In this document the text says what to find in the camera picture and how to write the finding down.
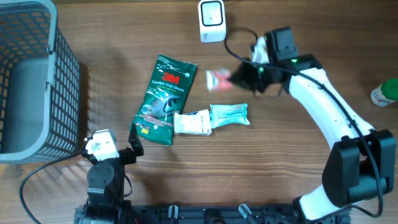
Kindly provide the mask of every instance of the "blue wrapper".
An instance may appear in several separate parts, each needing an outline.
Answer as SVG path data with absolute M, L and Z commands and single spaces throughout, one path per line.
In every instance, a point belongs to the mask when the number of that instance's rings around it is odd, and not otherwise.
M 227 124 L 250 124 L 246 117 L 248 114 L 247 103 L 237 105 L 210 105 L 210 107 L 211 128 L 217 128 Z

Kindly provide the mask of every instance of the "wood grain surface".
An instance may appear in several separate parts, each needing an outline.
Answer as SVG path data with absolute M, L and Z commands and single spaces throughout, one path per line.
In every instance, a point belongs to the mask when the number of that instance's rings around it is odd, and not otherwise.
M 82 64 L 81 133 L 112 128 L 128 146 L 131 121 L 142 103 L 157 55 L 198 64 L 184 112 L 209 104 L 248 103 L 250 126 L 229 125 L 209 136 L 175 136 L 165 147 L 141 139 L 145 155 L 126 167 L 133 205 L 290 203 L 321 183 L 329 148 L 312 118 L 290 95 L 257 99 L 242 90 L 209 93 L 205 70 L 239 62 L 222 43 L 200 42 L 196 2 L 58 5 L 58 24 Z M 375 106 L 370 92 L 397 76 L 397 1 L 231 1 L 229 27 L 258 34 L 291 26 L 301 54 L 314 54 L 349 105 L 376 129 L 398 136 L 398 104 Z M 248 34 L 231 36 L 231 49 L 249 56 Z M 0 165 L 0 222 L 31 223 L 19 201 L 21 180 L 40 164 Z M 34 175 L 25 199 L 42 223 L 71 223 L 87 195 L 91 164 L 76 158 Z M 353 211 L 352 223 L 397 223 L 398 191 L 384 197 L 384 214 Z M 361 205 L 375 211 L 377 200 Z

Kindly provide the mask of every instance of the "green package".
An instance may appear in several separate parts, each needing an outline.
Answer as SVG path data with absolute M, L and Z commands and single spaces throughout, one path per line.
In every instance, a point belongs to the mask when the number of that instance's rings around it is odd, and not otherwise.
M 138 135 L 161 144 L 173 144 L 174 112 L 182 113 L 197 65 L 159 54 L 144 102 L 131 127 Z

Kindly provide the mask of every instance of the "green lid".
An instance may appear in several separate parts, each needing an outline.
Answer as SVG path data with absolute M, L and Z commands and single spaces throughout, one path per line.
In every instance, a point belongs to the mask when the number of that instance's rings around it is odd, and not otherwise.
M 389 100 L 398 100 L 398 78 L 390 78 L 381 85 L 381 92 Z

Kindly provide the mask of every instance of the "3m logo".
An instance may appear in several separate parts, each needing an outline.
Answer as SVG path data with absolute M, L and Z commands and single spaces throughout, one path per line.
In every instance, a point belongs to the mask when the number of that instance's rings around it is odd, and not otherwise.
M 178 85 L 178 83 L 180 82 L 180 77 L 174 76 L 174 75 L 170 74 L 169 72 L 165 72 L 163 74 L 162 79 L 167 82 L 174 83 L 176 85 Z

